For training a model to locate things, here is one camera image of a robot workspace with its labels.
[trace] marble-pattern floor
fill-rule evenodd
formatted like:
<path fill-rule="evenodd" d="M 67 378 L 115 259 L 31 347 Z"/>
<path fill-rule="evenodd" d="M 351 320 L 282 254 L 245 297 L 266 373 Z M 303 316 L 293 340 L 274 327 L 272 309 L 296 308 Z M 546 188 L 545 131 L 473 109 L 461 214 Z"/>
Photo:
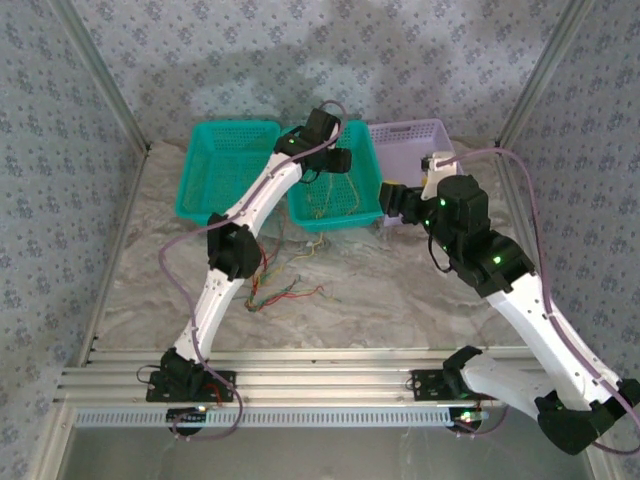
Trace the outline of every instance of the marble-pattern floor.
<path fill-rule="evenodd" d="M 458 142 L 454 146 L 458 153 L 466 150 Z M 174 214 L 184 157 L 183 146 L 169 143 L 155 144 L 149 154 L 115 282 L 101 312 L 94 343 L 98 350 L 165 350 L 188 321 L 184 299 L 162 275 L 157 260 L 164 243 L 195 228 Z M 467 164 L 465 172 L 489 192 L 494 228 L 513 236 L 493 165 Z M 286 203 L 280 207 L 288 218 Z M 259 240 L 267 251 L 275 246 L 278 225 L 274 213 L 261 231 Z M 287 220 L 276 266 L 309 253 L 318 238 Z M 167 257 L 197 299 L 208 268 L 205 237 L 176 245 Z M 328 232 L 315 256 L 288 262 L 264 292 L 279 290 L 296 275 L 301 288 L 323 285 L 326 297 L 283 299 L 257 313 L 248 312 L 243 299 L 234 299 L 213 348 L 523 345 L 506 320 L 455 274 L 436 270 L 420 227 L 373 225 Z M 238 296 L 248 290 L 243 287 Z"/>

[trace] lavender plastic basket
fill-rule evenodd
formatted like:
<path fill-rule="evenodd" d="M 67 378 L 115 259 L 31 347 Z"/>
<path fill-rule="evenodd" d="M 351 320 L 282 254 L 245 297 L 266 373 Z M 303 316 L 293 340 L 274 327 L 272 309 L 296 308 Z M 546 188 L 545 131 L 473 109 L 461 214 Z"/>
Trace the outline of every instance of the lavender plastic basket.
<path fill-rule="evenodd" d="M 382 178 L 408 187 L 422 185 L 422 158 L 453 151 L 444 125 L 435 118 L 369 125 L 369 133 Z M 401 223 L 400 218 L 384 217 L 385 227 Z"/>

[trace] mounting plate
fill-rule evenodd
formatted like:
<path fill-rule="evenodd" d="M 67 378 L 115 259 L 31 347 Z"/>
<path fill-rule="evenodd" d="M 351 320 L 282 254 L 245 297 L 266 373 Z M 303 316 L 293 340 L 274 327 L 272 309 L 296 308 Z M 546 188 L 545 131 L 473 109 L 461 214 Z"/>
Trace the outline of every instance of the mounting plate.
<path fill-rule="evenodd" d="M 205 377 L 202 381 L 202 388 L 195 395 L 189 395 L 182 385 L 172 381 L 162 370 L 151 373 L 149 377 L 149 385 L 147 387 L 147 402 L 151 403 L 231 403 L 233 402 L 233 393 L 222 382 L 216 380 L 209 374 L 204 372 Z M 218 375 L 227 382 L 235 386 L 236 372 L 219 370 Z"/>
<path fill-rule="evenodd" d="M 444 379 L 444 370 L 412 370 L 411 389 L 416 402 L 434 400 L 461 400 L 457 398 Z M 463 400 L 483 400 L 486 396 L 475 393 L 466 394 Z"/>

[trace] plastic basket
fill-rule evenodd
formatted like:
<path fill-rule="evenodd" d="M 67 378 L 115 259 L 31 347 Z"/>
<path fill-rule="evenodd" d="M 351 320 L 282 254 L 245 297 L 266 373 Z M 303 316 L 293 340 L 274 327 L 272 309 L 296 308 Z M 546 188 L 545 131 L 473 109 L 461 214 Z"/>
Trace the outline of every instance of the plastic basket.
<path fill-rule="evenodd" d="M 349 121 L 337 146 L 351 150 L 349 173 L 323 173 L 313 183 L 289 190 L 291 220 L 310 232 L 365 227 L 382 216 L 382 175 L 367 124 Z"/>
<path fill-rule="evenodd" d="M 233 206 L 269 161 L 280 136 L 280 125 L 270 121 L 217 121 L 193 129 L 176 215 L 207 224 L 212 213 Z"/>
<path fill-rule="evenodd" d="M 408 187 L 422 185 L 420 160 L 440 151 L 453 151 L 442 122 L 438 119 L 369 125 L 382 178 Z M 399 225 L 400 218 L 385 216 L 384 225 Z"/>

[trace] patterned wallpaper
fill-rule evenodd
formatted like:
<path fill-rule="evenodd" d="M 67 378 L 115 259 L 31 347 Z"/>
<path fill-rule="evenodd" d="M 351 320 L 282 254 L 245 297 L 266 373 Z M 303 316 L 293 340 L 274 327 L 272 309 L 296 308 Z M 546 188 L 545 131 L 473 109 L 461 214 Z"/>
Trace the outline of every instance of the patterned wallpaper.
<path fill-rule="evenodd" d="M 45 0 L 0 2 L 0 478 L 77 353 L 137 156 Z"/>
<path fill-rule="evenodd" d="M 149 140 L 228 117 L 441 118 L 498 134 L 564 1 L 74 0 Z"/>
<path fill-rule="evenodd" d="M 558 304 L 610 366 L 638 379 L 639 132 L 640 6 L 597 2 L 515 149 L 537 185 Z M 626 436 L 628 447 L 640 440 Z M 638 459 L 624 463 L 640 478 Z"/>

